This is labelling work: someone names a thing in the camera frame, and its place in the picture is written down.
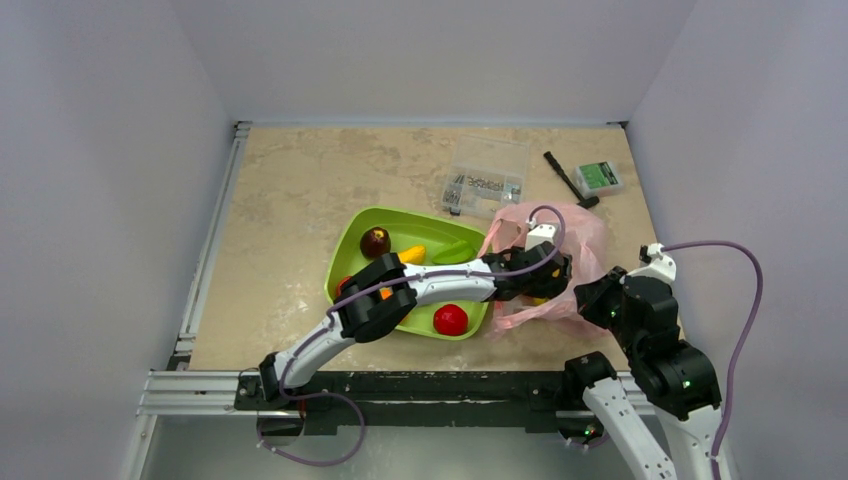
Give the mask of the pink plastic bag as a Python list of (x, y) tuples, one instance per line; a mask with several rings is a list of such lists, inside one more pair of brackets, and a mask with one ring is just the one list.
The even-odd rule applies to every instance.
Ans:
[[(510, 247), (523, 247), (528, 232), (527, 221), (538, 202), (510, 205), (499, 210), (486, 233), (481, 254), (500, 252)], [(566, 291), (535, 306), (532, 297), (519, 296), (514, 300), (495, 304), (487, 337), (494, 340), (507, 331), (532, 320), (542, 320), (564, 333), (582, 339), (594, 339), (606, 331), (584, 320), (578, 314), (573, 288), (591, 283), (605, 274), (604, 264), (608, 229), (605, 223), (590, 211), (575, 204), (555, 203), (554, 208), (565, 220), (565, 237), (561, 251), (572, 257), (571, 282)]]

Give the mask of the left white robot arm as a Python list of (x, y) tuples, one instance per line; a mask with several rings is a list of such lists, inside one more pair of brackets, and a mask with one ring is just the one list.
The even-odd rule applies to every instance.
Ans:
[(308, 335), (263, 359), (259, 395), (272, 408), (289, 407), (298, 388), (327, 362), (354, 344), (387, 336), (417, 307), (557, 296), (570, 280), (570, 255), (549, 241), (457, 265), (407, 264), (396, 253), (384, 254), (343, 283), (340, 295)]

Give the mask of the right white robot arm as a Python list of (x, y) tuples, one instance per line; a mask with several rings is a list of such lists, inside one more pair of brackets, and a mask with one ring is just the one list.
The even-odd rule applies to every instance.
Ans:
[(615, 337), (670, 449), (660, 447), (634, 412), (602, 353), (567, 361), (561, 394), (597, 417), (637, 478), (729, 479), (728, 458), (714, 444), (722, 420), (717, 376), (708, 357), (681, 338), (674, 279), (672, 267), (616, 267), (574, 289), (579, 314)]

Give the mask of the green fake starfruit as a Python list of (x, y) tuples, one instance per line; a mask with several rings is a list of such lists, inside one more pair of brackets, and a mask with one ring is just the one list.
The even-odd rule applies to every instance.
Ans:
[(435, 265), (453, 265), (469, 262), (476, 256), (477, 250), (465, 240), (457, 240), (436, 248), (431, 261)]

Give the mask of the red fake apple right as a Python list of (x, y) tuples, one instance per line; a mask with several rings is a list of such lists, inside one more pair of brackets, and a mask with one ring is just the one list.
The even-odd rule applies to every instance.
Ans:
[(433, 328), (440, 335), (451, 337), (464, 335), (468, 325), (469, 317), (458, 305), (447, 304), (434, 312)]

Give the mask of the yellow fake fruit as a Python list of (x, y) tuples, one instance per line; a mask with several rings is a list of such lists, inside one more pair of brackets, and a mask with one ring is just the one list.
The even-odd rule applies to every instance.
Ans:
[(399, 260), (404, 264), (423, 265), (427, 258), (425, 245), (415, 245), (397, 253)]

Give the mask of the dark red fake apple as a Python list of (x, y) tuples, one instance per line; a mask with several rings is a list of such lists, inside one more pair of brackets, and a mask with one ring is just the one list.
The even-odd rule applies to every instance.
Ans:
[(375, 259), (392, 249), (390, 233), (383, 227), (373, 227), (365, 231), (359, 242), (360, 253), (366, 259)]

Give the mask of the red fake apple left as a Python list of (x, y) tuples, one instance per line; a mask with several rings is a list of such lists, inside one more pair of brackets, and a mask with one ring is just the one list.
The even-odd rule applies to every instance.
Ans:
[(336, 288), (335, 288), (335, 293), (334, 293), (334, 297), (335, 297), (335, 298), (338, 298), (339, 296), (341, 296), (341, 295), (342, 295), (342, 292), (343, 292), (343, 289), (344, 289), (344, 287), (345, 287), (345, 284), (346, 284), (346, 283), (347, 283), (350, 279), (351, 279), (351, 276), (345, 276), (345, 277), (343, 277), (343, 278), (342, 278), (342, 279), (338, 282), (338, 284), (336, 285)]

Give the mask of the green plastic tray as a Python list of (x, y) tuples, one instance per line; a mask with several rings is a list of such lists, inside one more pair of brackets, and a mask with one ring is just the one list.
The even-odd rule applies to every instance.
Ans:
[[(382, 206), (367, 207), (354, 214), (337, 242), (329, 261), (324, 290), (328, 302), (336, 297), (336, 288), (341, 280), (351, 276), (370, 261), (359, 248), (362, 235), (373, 227), (382, 227), (388, 231), (394, 251), (403, 251), (415, 246), (424, 246), (427, 250), (425, 264), (433, 264), (432, 256), (437, 250), (457, 241), (465, 241), (475, 248), (482, 246), (484, 233), (471, 226), (448, 219)], [(466, 331), (461, 335), (444, 335), (434, 327), (434, 315), (444, 303), (417, 307), (396, 327), (398, 331), (424, 337), (461, 341), (473, 336), (484, 323), (488, 306), (484, 303), (455, 300), (453, 302), (468, 316)]]

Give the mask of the small green labelled box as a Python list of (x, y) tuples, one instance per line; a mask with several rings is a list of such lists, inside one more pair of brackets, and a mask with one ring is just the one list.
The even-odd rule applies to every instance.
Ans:
[(574, 182), (584, 197), (604, 197), (624, 189), (622, 177), (608, 162), (584, 164), (574, 169)]

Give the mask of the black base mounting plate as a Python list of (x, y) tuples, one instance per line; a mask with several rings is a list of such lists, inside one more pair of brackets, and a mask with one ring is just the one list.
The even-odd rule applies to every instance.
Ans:
[(306, 435), (340, 426), (521, 428), (594, 441), (601, 421), (556, 371), (320, 371), (286, 397), (266, 401), (255, 372), (237, 378), (234, 407), (261, 417), (290, 414)]

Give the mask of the clear plastic screw box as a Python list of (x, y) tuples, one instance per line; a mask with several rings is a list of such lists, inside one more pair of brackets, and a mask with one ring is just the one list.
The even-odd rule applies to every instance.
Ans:
[(441, 203), (455, 216), (491, 219), (524, 200), (527, 143), (462, 135), (456, 142)]

